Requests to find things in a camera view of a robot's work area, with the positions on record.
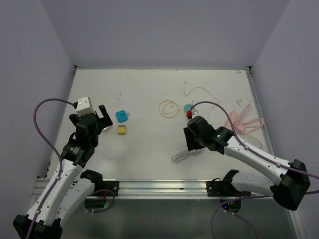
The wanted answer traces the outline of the blue plug adapter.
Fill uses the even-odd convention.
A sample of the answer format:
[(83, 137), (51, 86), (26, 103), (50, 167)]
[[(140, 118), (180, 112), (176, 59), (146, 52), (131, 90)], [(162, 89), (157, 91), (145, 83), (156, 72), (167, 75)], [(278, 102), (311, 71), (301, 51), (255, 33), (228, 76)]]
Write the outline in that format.
[(127, 121), (129, 115), (130, 114), (127, 113), (125, 110), (120, 110), (120, 111), (115, 113), (116, 119), (119, 123), (123, 123), (123, 122)]

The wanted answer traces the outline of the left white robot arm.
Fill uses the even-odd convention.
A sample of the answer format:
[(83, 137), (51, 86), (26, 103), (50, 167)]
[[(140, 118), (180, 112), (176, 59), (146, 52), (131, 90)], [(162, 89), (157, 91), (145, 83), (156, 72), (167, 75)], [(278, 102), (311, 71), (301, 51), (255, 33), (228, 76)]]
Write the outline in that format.
[(40, 197), (25, 215), (17, 215), (13, 226), (21, 239), (59, 239), (63, 224), (89, 196), (115, 196), (104, 188), (103, 176), (84, 167), (98, 146), (102, 130), (113, 122), (104, 105), (99, 106), (102, 118), (95, 111), (69, 116), (75, 132), (69, 137), (59, 165)]

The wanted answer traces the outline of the pink power strip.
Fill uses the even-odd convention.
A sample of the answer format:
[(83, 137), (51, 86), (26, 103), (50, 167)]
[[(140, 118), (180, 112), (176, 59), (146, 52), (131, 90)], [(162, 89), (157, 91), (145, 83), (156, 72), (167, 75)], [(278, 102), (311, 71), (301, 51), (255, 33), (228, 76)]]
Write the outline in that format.
[(224, 125), (224, 126), (225, 126), (227, 129), (231, 130), (231, 129), (232, 129), (231, 123), (232, 123), (233, 125), (235, 125), (235, 121), (236, 121), (237, 116), (238, 116), (238, 112), (237, 112), (237, 111), (231, 111), (231, 112), (229, 113), (229, 118), (230, 118), (230, 119), (226, 118), (226, 122), (225, 122), (225, 125)]

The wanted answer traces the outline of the white plug adapter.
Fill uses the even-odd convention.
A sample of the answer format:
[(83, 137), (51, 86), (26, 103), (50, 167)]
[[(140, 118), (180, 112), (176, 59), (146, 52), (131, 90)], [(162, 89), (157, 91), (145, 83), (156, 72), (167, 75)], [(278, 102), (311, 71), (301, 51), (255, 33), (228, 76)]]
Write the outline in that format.
[(107, 131), (110, 130), (111, 128), (112, 128), (111, 126), (106, 127), (106, 128), (104, 128), (104, 129), (102, 130), (102, 132), (107, 132)]

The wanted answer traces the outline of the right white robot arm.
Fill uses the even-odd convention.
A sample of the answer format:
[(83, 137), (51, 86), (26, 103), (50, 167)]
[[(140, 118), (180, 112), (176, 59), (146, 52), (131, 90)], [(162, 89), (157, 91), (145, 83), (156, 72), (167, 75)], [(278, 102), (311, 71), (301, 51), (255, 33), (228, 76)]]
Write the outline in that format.
[(295, 211), (310, 187), (303, 162), (274, 157), (236, 138), (233, 131), (223, 126), (214, 129), (203, 117), (191, 119), (183, 131), (188, 150), (207, 148), (235, 158), (259, 172), (259, 175), (251, 175), (231, 169), (223, 179), (207, 181), (208, 196), (239, 197), (257, 193)]

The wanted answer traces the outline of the yellow plug adapter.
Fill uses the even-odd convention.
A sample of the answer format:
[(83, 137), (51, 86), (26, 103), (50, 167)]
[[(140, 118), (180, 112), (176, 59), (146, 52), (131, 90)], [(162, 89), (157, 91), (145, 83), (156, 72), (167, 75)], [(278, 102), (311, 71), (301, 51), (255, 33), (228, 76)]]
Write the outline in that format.
[(127, 133), (127, 127), (125, 125), (118, 125), (117, 127), (117, 134), (118, 135), (126, 135)]

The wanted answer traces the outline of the teal power strip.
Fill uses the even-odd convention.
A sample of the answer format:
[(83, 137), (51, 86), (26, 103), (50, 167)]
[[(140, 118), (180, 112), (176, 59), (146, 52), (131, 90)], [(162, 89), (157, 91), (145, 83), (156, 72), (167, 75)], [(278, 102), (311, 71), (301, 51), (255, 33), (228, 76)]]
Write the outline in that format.
[(192, 108), (192, 104), (186, 104), (186, 105), (184, 105), (184, 111), (185, 111), (185, 112), (188, 112), (189, 110), (191, 110), (191, 108)]

